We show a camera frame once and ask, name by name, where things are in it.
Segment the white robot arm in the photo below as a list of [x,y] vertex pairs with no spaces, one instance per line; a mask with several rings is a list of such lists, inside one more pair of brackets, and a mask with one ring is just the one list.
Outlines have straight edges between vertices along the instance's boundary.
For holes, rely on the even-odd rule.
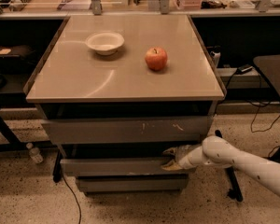
[[242,151],[221,137],[211,135],[198,145],[170,147],[164,154],[171,157],[161,167],[166,171],[188,170],[203,165],[234,167],[280,197],[280,163]]

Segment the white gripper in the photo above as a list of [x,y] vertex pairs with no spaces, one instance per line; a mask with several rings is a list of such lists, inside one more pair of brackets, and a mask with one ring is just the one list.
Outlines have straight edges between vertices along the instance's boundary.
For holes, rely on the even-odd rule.
[[175,158],[175,161],[170,160],[161,167],[169,172],[192,169],[202,163],[202,147],[200,145],[169,147],[162,154]]

